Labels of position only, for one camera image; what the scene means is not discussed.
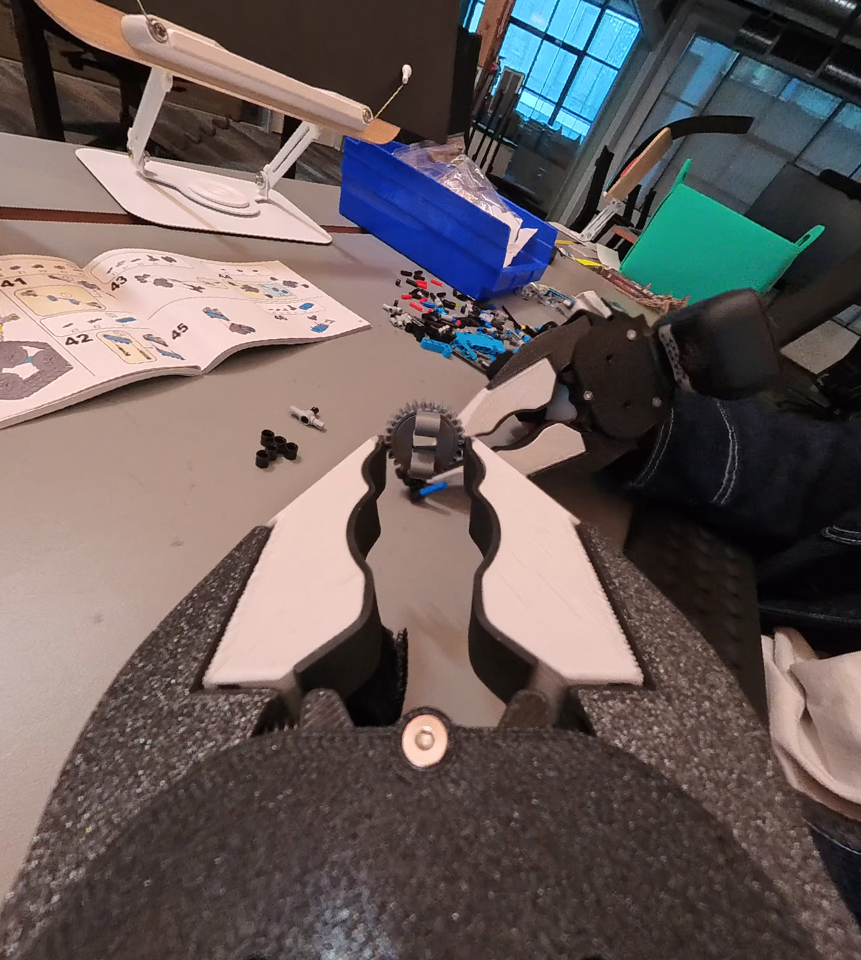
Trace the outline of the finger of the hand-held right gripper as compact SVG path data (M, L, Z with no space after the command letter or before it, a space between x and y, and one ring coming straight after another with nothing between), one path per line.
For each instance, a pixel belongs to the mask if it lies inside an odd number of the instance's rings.
M536 476L581 459L587 446L581 431L564 422L549 422L493 446L492 452L519 474Z
M558 373L547 358L499 384L491 381L460 412L464 435L487 436L512 416L552 407L558 385Z

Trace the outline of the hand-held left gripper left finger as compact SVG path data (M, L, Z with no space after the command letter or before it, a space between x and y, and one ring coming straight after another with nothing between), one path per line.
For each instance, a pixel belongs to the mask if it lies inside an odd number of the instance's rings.
M206 690L358 690L384 629L368 554L381 535L383 442L367 438L269 522L202 677Z

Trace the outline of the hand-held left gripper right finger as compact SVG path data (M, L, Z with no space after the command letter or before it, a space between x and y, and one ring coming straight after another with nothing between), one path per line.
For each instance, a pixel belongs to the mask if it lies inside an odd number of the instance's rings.
M487 687L640 687L645 675L581 522L480 440L464 486L473 577L469 654Z

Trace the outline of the grey gear assembly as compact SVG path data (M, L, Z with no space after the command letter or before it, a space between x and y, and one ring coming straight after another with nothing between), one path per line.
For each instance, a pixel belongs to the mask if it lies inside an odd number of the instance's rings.
M461 464L464 442L461 418L445 405L427 400L404 404L384 430L395 474L411 486L429 482Z

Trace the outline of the blue black pin connector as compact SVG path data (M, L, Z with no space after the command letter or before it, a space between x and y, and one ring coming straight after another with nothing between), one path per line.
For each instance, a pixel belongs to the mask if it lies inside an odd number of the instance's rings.
M463 466L456 466L429 478L411 477L405 485L410 500L412 502L422 502L437 494L462 490L464 488L464 469Z

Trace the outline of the person's right forearm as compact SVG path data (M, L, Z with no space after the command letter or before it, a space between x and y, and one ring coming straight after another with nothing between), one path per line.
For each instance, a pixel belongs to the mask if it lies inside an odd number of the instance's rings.
M819 542L861 547L861 418L820 421L759 400L682 391L666 420L610 473L762 557Z

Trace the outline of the grey desk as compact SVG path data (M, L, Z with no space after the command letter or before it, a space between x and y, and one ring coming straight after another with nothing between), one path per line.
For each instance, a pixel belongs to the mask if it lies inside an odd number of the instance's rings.
M484 383L425 353L382 306L408 262L352 230L335 187L285 194L328 246L171 231L112 205L68 145L0 133L0 255L84 263L118 248L280 260L370 327L245 350L197 377L141 381L0 431L0 906L90 714L165 615L404 402L460 409ZM290 416L318 407L327 429ZM269 428L295 462L258 469Z

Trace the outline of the pile of small pins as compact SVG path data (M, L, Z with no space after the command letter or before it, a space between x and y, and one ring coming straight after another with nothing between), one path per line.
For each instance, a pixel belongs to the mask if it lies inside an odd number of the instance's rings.
M424 351L458 358L484 373L541 333L561 326L576 305L574 297L553 287L528 283L515 296L550 316L521 320L509 306L472 298L424 270L401 270L394 285L389 302L381 306L393 327L413 337Z

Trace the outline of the wooden model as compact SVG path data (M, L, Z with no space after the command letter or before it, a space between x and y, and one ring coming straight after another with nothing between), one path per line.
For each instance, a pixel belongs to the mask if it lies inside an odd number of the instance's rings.
M688 306L690 300L689 296L681 298L672 294L657 294L651 289L650 285L641 286L635 281L628 280L625 287L626 293L636 304L660 316L666 316Z

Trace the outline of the black connector cluster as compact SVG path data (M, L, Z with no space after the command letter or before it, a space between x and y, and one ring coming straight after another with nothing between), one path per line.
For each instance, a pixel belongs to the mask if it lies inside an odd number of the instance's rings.
M264 428L259 433L258 449L254 454L254 465L259 470L267 470L278 462L295 462L299 445L286 436Z

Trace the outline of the blue plastic bin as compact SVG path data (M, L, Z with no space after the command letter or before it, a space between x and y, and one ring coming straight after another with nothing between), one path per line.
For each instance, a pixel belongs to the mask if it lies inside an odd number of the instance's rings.
M505 265L509 225L401 162L400 143L346 137L339 211L417 266L476 300L538 282L549 266L557 230L511 203L535 233Z

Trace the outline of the crumpled clear plastic wrap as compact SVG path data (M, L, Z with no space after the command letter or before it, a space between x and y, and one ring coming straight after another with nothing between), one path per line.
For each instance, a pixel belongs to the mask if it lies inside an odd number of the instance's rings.
M468 156L462 133L450 136L444 143L424 140L403 145L395 150L394 155L507 226L509 234L503 242L503 268L509 267L536 234L537 229L524 225L523 217L511 210L482 169Z

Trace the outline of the black panel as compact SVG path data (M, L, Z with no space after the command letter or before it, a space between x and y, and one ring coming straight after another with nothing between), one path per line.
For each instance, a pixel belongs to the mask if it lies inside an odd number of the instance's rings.
M778 348L861 306L861 247L799 289L778 295L768 307Z

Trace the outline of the dark denim jacket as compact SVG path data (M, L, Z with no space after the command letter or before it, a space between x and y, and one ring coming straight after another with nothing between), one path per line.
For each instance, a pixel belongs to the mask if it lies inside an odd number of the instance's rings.
M761 609L775 623L861 631L861 515L760 562L757 582Z

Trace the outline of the white shirt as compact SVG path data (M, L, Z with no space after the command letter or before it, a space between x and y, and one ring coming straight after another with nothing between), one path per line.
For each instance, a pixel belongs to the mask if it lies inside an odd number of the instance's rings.
M760 637L771 744L800 794L861 823L861 651L820 658L797 630Z

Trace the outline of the instruction booklet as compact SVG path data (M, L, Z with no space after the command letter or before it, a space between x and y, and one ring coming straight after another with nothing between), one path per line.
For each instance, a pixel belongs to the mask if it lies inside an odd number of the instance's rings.
M82 267L0 256L0 429L138 381L197 377L247 349L368 328L280 261L146 248L111 250Z

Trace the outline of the dark board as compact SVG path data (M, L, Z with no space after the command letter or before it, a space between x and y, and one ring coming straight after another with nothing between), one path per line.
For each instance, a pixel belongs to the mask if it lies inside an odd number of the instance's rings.
M376 111L418 140L444 142L456 110L469 110L473 73L460 65L467 40L458 1L144 2L152 15L216 41L259 66Z

